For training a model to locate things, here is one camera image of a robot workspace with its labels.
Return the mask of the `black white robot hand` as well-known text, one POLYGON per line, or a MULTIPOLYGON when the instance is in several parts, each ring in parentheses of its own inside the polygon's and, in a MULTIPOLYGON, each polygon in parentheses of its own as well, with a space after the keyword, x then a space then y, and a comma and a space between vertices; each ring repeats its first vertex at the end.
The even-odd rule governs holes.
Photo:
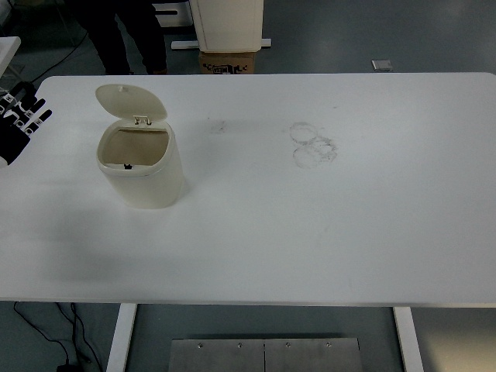
POLYGON ((20 116, 19 124, 26 124, 45 102, 44 98, 37 100, 33 94, 33 84, 26 81, 20 81, 3 95, 4 107, 15 103, 11 107, 11 113, 15 115, 1 118, 1 167, 7 167, 16 160, 30 141, 27 134, 35 133, 53 112, 47 109, 25 128, 25 132, 15 125, 16 116, 20 116))

